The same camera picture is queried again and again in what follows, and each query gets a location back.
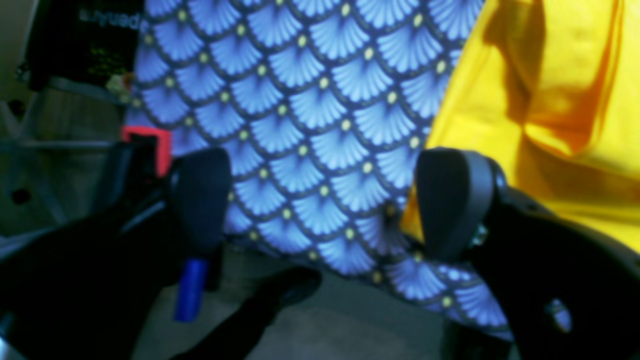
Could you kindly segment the left gripper black-tipped right finger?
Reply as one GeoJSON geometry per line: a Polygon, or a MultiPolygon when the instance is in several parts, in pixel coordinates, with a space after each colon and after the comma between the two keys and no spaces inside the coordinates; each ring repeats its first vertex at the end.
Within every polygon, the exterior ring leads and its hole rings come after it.
{"type": "Polygon", "coordinates": [[[425,255],[470,262],[523,360],[637,360],[639,254],[511,187],[492,158],[423,150],[414,170],[425,255]]]}

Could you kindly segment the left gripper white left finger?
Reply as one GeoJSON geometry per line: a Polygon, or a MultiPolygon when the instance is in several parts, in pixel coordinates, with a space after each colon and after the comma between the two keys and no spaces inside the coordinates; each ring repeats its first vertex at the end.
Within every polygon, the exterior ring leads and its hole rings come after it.
{"type": "Polygon", "coordinates": [[[222,148],[174,160],[154,177],[126,150],[106,208],[1,242],[1,344],[26,360],[128,360],[153,303],[185,260],[224,239],[231,161],[222,148]]]}

